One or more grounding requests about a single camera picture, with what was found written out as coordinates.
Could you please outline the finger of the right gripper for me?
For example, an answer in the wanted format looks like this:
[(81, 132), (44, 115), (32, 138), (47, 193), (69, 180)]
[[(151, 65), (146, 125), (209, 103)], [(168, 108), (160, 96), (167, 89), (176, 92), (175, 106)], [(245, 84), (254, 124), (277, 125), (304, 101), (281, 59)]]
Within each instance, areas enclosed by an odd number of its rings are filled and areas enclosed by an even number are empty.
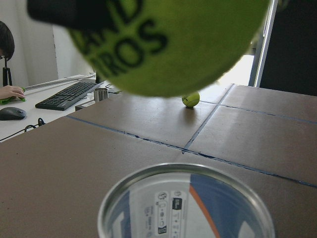
[(67, 28), (109, 26), (105, 0), (28, 0), (27, 11), (34, 20)]

